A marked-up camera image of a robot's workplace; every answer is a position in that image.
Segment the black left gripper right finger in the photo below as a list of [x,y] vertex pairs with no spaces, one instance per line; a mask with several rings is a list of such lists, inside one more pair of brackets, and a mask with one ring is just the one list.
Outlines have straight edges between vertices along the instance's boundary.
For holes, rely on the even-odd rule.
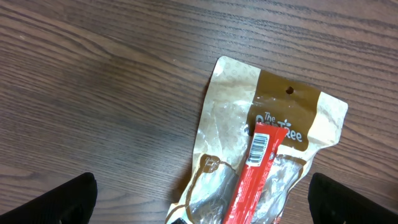
[[308,204],[314,224],[397,224],[397,214],[322,173],[312,176]]

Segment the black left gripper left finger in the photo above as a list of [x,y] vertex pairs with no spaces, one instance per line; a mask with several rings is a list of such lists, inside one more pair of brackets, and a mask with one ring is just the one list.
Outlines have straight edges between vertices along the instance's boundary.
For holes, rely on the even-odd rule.
[[91,172],[1,215],[1,224],[88,224],[98,195]]

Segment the red snack bar wrapper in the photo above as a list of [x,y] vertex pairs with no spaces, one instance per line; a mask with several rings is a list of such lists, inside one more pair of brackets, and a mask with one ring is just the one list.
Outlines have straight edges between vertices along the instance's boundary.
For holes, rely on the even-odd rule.
[[256,123],[248,156],[223,224],[251,222],[278,147],[287,133],[285,128]]

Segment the white brown snack packet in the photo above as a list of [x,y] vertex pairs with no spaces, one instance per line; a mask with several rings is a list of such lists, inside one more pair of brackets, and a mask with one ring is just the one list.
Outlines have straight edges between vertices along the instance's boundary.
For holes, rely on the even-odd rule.
[[338,144],[348,105],[304,83],[226,56],[213,70],[193,147],[192,177],[166,223],[221,223],[257,123],[287,130],[253,223],[279,223],[287,198],[323,148]]

